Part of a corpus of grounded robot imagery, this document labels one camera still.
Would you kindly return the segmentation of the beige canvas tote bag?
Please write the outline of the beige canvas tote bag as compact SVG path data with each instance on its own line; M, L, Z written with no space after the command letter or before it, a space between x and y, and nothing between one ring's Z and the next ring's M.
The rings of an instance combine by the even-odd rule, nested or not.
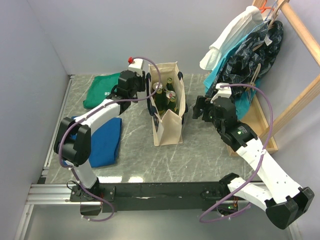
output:
M148 66L146 75L147 93L152 94L158 83L166 87L168 78L172 79L173 91L176 95L176 111L167 109L170 101L167 94L163 98L163 107L158 108L156 96L147 99L149 114L152 119L153 142L155 146L181 144L184 115L188 111L186 105L185 86L183 74L178 68L177 62L159 63L156 66Z

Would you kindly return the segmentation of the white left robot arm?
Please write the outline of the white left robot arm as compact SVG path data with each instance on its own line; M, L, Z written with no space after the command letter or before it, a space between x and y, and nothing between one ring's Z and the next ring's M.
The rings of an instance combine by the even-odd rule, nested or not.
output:
M100 181L93 172L89 157L92 151L92 134L109 120L124 113L131 102L137 101L137 93L146 90L146 73L124 70L111 93L89 112L61 120L54 142L62 167L72 171L82 195L88 201L101 196Z

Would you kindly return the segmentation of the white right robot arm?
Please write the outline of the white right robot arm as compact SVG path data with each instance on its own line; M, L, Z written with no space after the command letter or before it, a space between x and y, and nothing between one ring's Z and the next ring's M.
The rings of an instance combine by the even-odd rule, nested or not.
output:
M221 198L207 209L208 212L236 196L264 210L268 219L284 230L309 209L315 197L312 189L299 185L278 165L253 129L238 120L236 106L230 98L210 99L199 95L192 117L211 122L223 142L254 169L251 178L259 176L266 186L259 187L251 178L244 180L230 173L219 181Z

